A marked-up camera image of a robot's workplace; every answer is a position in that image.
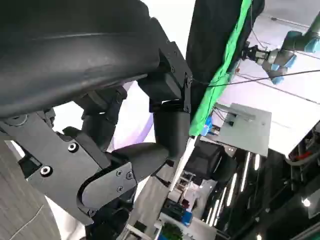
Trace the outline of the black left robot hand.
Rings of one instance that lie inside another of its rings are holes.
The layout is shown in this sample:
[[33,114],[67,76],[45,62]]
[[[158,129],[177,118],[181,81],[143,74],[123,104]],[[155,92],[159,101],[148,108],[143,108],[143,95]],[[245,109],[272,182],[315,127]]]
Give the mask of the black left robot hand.
[[[112,152],[125,83],[149,97],[155,142]],[[140,0],[3,0],[0,132],[24,151],[24,178],[115,240],[137,185],[173,166],[190,129],[192,72]]]

